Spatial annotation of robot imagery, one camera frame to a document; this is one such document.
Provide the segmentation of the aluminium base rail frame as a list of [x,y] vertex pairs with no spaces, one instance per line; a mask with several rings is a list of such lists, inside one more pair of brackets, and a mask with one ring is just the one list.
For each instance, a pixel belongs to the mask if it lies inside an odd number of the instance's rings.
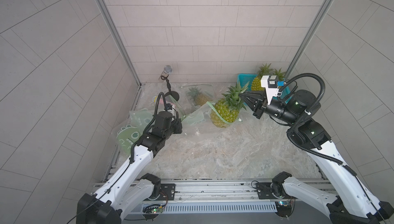
[[[176,184],[174,200],[144,200],[130,214],[140,213],[143,220],[153,220],[161,214],[194,213],[276,213],[275,200],[260,200],[251,186],[255,180],[174,180],[161,184]],[[319,185],[311,181],[303,182],[325,193],[331,193],[327,184]],[[296,200],[291,201],[293,212]],[[161,214],[144,216],[143,208],[151,204],[165,205]]]

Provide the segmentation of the aluminium corner post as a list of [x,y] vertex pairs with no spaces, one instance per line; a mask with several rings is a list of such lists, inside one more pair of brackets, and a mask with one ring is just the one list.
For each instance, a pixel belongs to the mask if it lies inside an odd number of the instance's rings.
[[134,80],[136,81],[138,89],[140,89],[141,86],[142,86],[142,83],[139,80],[139,77],[138,77],[138,75],[136,73],[136,70],[135,70],[135,68],[132,65],[130,57],[129,57],[129,55],[128,55],[127,51],[126,51],[126,48],[125,48],[125,46],[124,46],[124,44],[122,42],[122,39],[121,39],[120,34],[119,34],[119,32],[118,32],[118,30],[117,30],[117,28],[115,26],[115,23],[114,23],[111,15],[110,15],[109,9],[108,9],[107,5],[105,4],[105,1],[104,0],[95,0],[95,2],[97,4],[99,10],[101,11],[103,19],[104,19],[104,21],[105,21],[105,23],[106,23],[111,35],[113,36],[113,39],[115,41],[115,44],[116,44],[117,48],[119,49],[122,57],[124,58],[126,64],[128,65],[128,68],[130,69]]
[[304,51],[306,50],[307,46],[309,45],[310,41],[312,40],[313,36],[315,35],[317,29],[319,28],[320,24],[322,23],[325,15],[329,11],[332,3],[334,0],[323,0],[322,5],[320,6],[314,20],[312,21],[311,26],[309,27],[305,37],[303,38],[299,48],[297,49],[292,61],[290,62],[290,65],[287,69],[287,73],[285,75],[286,79],[289,79],[291,77],[292,72],[295,69],[295,66],[297,65],[298,61],[304,54]]

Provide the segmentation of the green pineapple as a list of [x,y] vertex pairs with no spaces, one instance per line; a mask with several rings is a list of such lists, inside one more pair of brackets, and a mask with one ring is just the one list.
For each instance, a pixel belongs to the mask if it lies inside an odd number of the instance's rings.
[[206,102],[211,101],[211,98],[197,87],[190,88],[186,95],[195,106],[203,106]]
[[213,105],[210,118],[212,123],[219,128],[226,128],[239,117],[241,109],[246,109],[240,94],[243,94],[248,88],[248,83],[241,86],[238,81],[235,86],[230,86],[223,93],[223,98]]

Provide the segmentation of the circuit board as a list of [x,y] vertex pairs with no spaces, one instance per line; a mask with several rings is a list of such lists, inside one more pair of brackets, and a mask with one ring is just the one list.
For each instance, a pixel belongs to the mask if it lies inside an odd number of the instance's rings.
[[143,208],[142,214],[144,216],[148,215],[158,215],[161,214],[165,209],[165,205],[161,204],[151,204]]
[[280,218],[289,219],[293,213],[293,206],[291,201],[277,201],[276,204],[276,215]]

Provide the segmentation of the zip-top bag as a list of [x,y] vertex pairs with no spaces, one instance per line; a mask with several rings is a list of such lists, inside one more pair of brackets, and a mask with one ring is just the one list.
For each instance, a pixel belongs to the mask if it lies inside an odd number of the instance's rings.
[[244,122],[244,120],[239,117],[234,122],[226,121],[219,115],[214,105],[214,102],[208,101],[194,112],[184,116],[182,119],[183,133],[213,133]]
[[214,101],[214,88],[211,84],[193,84],[181,86],[191,107],[198,109],[206,102]]
[[117,140],[121,152],[123,152],[124,155],[129,156],[132,145],[138,141],[141,135],[141,130],[131,124],[121,127],[117,133]]
[[[175,110],[178,112],[179,117],[183,119],[186,115],[183,107],[170,95],[165,97],[167,104],[172,105],[172,110],[168,110],[175,116]],[[152,101],[149,103],[148,108],[143,108],[138,111],[130,111],[129,118],[126,121],[126,128],[136,128],[138,131],[143,132],[147,125],[153,119],[155,107],[156,107],[157,96],[153,97]]]

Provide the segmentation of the black microphone stand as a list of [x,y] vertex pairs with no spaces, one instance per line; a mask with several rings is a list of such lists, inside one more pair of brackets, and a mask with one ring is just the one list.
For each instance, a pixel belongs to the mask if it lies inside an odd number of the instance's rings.
[[179,101],[180,95],[178,92],[172,90],[168,77],[165,77],[164,80],[166,81],[166,85],[168,89],[168,92],[165,94],[165,97],[171,96],[175,101]]

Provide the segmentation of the pink toy microphone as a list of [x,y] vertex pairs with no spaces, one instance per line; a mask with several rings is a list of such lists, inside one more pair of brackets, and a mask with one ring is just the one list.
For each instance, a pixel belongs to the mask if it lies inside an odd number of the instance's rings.
[[[156,103],[157,103],[157,100],[158,100],[158,96],[154,96],[153,99],[152,99],[153,104],[156,104]],[[168,100],[166,100],[166,103],[167,103],[167,104],[170,103],[171,105],[173,105],[173,103],[170,102],[170,101],[168,101]],[[159,105],[162,105],[162,106],[164,105],[163,97],[160,98],[160,100],[159,100]]]

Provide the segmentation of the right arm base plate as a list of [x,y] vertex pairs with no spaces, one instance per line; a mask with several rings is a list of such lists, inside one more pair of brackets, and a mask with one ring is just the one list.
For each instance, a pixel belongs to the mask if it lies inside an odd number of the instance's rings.
[[275,201],[287,201],[296,200],[297,198],[287,195],[280,187],[275,187],[274,183],[264,183],[254,181],[251,186],[256,190],[258,198],[260,200],[275,200]]

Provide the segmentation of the orange pineapple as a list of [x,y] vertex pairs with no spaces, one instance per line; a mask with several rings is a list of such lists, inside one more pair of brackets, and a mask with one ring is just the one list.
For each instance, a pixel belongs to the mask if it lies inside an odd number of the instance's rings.
[[279,69],[279,70],[274,69],[274,75],[276,75],[278,77],[279,81],[284,81],[286,72],[283,72],[282,69]]

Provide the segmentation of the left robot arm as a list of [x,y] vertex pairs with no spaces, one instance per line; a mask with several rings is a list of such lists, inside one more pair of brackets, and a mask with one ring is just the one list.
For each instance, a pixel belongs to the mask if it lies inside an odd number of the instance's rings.
[[84,194],[78,202],[74,220],[78,224],[120,224],[130,212],[146,199],[161,195],[161,179],[145,174],[133,186],[142,170],[164,148],[173,134],[182,133],[177,111],[161,111],[154,115],[142,136],[130,150],[129,158],[94,194]]

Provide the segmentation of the yellow pineapple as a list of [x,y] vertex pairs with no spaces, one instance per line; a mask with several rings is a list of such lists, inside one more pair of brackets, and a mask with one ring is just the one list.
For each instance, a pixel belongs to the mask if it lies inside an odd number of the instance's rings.
[[261,86],[261,79],[263,76],[270,75],[273,69],[271,68],[271,64],[264,64],[259,68],[257,76],[254,78],[251,84],[252,91],[263,91],[264,87]]

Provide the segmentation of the teal plastic basket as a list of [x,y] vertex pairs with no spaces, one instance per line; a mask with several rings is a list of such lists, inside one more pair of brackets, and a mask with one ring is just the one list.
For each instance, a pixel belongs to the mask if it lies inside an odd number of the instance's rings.
[[[244,87],[246,84],[248,84],[248,89],[247,91],[251,91],[251,84],[254,78],[257,76],[257,74],[239,74],[238,75],[238,80],[240,82],[241,87]],[[290,89],[287,87],[281,95],[281,98],[283,99],[285,96],[290,94]]]

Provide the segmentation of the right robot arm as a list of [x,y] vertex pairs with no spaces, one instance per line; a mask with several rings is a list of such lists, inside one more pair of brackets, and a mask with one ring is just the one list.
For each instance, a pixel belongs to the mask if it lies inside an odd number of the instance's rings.
[[268,101],[262,91],[240,94],[256,118],[266,113],[289,125],[286,132],[289,141],[314,160],[336,193],[325,193],[287,172],[275,176],[270,188],[262,191],[278,199],[286,196],[299,199],[325,214],[333,224],[378,224],[390,219],[394,214],[393,206],[380,201],[360,182],[327,131],[313,120],[324,93],[324,87],[318,96],[305,90],[297,91],[288,104]]

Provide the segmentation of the right circuit board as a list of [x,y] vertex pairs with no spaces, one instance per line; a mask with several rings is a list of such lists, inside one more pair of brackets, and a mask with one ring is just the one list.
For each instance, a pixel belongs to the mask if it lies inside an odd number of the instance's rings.
[[289,219],[293,213],[293,206],[291,201],[277,201],[276,204],[276,215],[280,218]]

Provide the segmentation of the right aluminium corner post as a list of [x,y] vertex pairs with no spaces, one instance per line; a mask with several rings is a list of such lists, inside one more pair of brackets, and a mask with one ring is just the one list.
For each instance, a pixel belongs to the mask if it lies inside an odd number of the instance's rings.
[[323,0],[322,5],[320,6],[314,20],[312,21],[311,26],[309,27],[305,37],[303,38],[299,48],[297,49],[292,61],[290,62],[290,65],[287,69],[287,73],[285,75],[286,79],[289,79],[291,77],[292,72],[295,69],[295,66],[297,65],[298,61],[304,54],[304,51],[306,50],[307,46],[309,45],[310,41],[312,40],[313,36],[315,35],[317,29],[319,28],[320,24],[322,23],[325,15],[329,11],[332,3],[334,0]]

